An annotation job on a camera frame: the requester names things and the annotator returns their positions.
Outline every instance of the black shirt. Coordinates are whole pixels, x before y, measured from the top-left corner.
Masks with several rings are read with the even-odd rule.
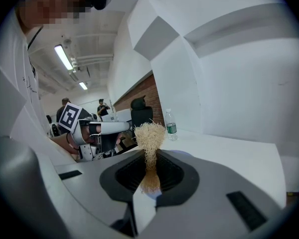
[[[107,115],[108,114],[108,111],[107,111],[107,107],[106,106],[99,106],[98,107],[98,111],[100,110],[100,109],[102,109],[102,107],[105,107],[105,109],[103,109],[102,111],[101,111],[101,114],[99,115],[100,117],[101,116],[105,116],[105,115]]]
[[[61,115],[63,113],[65,106],[62,106],[57,112],[56,112],[56,122],[59,123]],[[78,117],[78,119],[82,120],[85,119],[86,117],[91,116],[85,109],[82,109],[80,112],[80,115]],[[59,125],[59,129],[61,131],[61,134],[67,133],[69,132],[69,130],[67,130],[66,128],[62,127],[61,125]]]

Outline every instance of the dark hair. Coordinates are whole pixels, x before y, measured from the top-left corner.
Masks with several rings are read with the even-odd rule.
[[[51,119],[50,115],[47,115],[46,118],[48,119],[49,123],[51,124],[52,123],[52,119]]]
[[[63,98],[62,99],[62,104],[63,105],[66,105],[68,102],[70,102],[70,99],[68,99],[68,98]]]

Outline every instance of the black bracelet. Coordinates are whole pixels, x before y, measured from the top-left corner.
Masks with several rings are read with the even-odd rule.
[[[70,147],[71,147],[72,149],[79,150],[79,149],[74,148],[74,147],[72,146],[72,144],[70,144],[69,139],[68,139],[68,135],[69,135],[69,132],[67,132],[67,134],[66,134],[66,141],[68,142],[68,144],[70,145]]]

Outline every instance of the bundle of fibers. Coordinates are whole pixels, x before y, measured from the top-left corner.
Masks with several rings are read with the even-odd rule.
[[[146,174],[141,182],[141,189],[145,193],[159,190],[159,178],[156,173],[156,150],[165,138],[165,128],[156,123],[144,123],[135,128],[138,146],[145,151]]]

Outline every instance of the brick wall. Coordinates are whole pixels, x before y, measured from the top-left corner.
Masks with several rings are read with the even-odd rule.
[[[142,96],[145,96],[146,106],[150,106],[153,109],[153,121],[165,125],[154,75],[143,80],[134,89],[123,96],[115,103],[114,108],[117,112],[124,109],[131,110],[131,102],[135,98],[140,98]]]

